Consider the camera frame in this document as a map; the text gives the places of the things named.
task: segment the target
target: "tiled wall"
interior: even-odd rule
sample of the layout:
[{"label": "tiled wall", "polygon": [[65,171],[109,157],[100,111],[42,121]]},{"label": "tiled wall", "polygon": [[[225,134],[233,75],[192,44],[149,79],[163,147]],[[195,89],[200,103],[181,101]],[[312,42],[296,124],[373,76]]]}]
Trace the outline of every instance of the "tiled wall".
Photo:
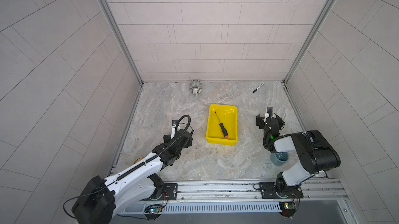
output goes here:
[{"label": "tiled wall", "polygon": [[288,87],[363,223],[399,223],[399,0],[337,0]]},{"label": "tiled wall", "polygon": [[0,8],[0,222],[72,223],[62,204],[106,173],[139,84],[97,0]]},{"label": "tiled wall", "polygon": [[144,81],[282,80],[326,0],[107,0]]}]

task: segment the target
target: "mounting plate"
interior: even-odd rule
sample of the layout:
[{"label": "mounting plate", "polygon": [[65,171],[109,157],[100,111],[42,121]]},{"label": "mounting plate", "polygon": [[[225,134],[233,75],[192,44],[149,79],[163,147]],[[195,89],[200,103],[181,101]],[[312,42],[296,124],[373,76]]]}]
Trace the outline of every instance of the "mounting plate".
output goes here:
[{"label": "mounting plate", "polygon": [[[274,182],[260,182],[259,189],[261,190],[262,199],[281,199],[281,197],[276,194]],[[299,186],[295,188],[295,194],[299,195],[299,198],[303,198],[303,193]]]}]

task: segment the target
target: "marble countertop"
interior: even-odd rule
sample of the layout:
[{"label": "marble countertop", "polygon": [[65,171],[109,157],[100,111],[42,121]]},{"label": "marble countertop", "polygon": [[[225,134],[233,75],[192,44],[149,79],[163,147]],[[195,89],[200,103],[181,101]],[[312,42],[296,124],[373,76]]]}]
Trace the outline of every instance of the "marble countertop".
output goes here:
[{"label": "marble countertop", "polygon": [[[255,117],[264,116],[266,107],[283,118],[280,134],[301,132],[281,82],[202,82],[202,93],[194,96],[187,82],[145,83],[117,170],[131,166],[137,158],[146,156],[170,134],[173,119],[190,115],[194,129],[193,146],[182,150],[181,157],[158,175],[170,180],[216,180],[276,178],[277,174],[298,161],[296,152],[282,166],[272,164],[270,152],[263,148],[263,132],[255,125]],[[208,143],[205,135],[210,104],[238,107],[238,142],[234,146]]]}]

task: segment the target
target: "screwdriver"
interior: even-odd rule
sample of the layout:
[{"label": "screwdriver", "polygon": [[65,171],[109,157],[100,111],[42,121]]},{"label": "screwdriver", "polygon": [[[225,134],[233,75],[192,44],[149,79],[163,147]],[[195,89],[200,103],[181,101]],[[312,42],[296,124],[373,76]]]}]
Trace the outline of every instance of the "screwdriver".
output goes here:
[{"label": "screwdriver", "polygon": [[215,111],[215,114],[216,114],[217,120],[219,120],[219,123],[220,123],[219,125],[220,125],[220,128],[222,129],[223,136],[224,136],[225,138],[229,137],[229,134],[227,134],[227,130],[226,130],[226,128],[223,126],[223,124],[222,124],[222,122],[220,121],[219,117],[217,116],[216,111]]}]

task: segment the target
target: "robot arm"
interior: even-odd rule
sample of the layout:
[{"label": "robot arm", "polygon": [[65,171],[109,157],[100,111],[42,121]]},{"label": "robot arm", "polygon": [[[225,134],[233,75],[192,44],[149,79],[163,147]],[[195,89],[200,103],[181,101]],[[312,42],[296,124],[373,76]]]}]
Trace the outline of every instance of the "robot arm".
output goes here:
[{"label": "robot arm", "polygon": [[292,196],[302,182],[320,171],[339,167],[340,157],[318,130],[280,136],[284,121],[267,107],[265,117],[256,117],[256,125],[263,129],[263,146],[272,153],[296,151],[299,161],[277,175],[273,191],[282,198]]},{"label": "robot arm", "polygon": [[[183,118],[188,122],[180,129]],[[173,120],[172,135],[165,135],[164,143],[156,146],[142,161],[104,179],[99,176],[91,179],[72,207],[79,224],[107,224],[134,202],[158,199],[164,191],[164,182],[156,173],[172,166],[180,158],[182,149],[192,146],[193,130],[187,132],[190,122],[188,115]]]}]

